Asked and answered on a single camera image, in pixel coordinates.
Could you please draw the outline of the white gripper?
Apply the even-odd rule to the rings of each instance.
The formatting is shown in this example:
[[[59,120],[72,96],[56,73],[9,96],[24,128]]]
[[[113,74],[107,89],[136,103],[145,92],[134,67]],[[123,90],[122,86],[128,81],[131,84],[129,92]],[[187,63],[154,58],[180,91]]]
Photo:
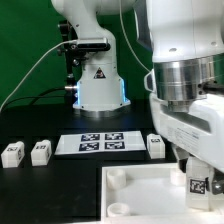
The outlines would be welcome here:
[[[149,100],[155,130],[178,146],[173,152],[179,169],[185,173],[189,153],[194,155],[216,168],[209,173],[209,188],[213,195],[224,194],[224,97],[208,94],[188,113],[171,112],[153,93]]]

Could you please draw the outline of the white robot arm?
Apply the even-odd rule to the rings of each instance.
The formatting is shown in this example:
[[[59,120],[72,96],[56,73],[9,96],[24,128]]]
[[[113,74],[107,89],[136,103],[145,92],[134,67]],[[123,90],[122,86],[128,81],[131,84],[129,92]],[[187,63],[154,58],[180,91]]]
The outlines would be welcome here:
[[[141,0],[52,0],[55,10],[75,29],[71,43],[94,52],[84,61],[75,107],[111,112],[124,105],[116,70],[114,36],[97,22],[98,14],[128,10]],[[143,0],[152,46],[154,79],[150,94],[156,131],[211,167],[204,179],[214,194],[224,193],[224,94],[216,82],[216,64],[224,58],[223,0]]]

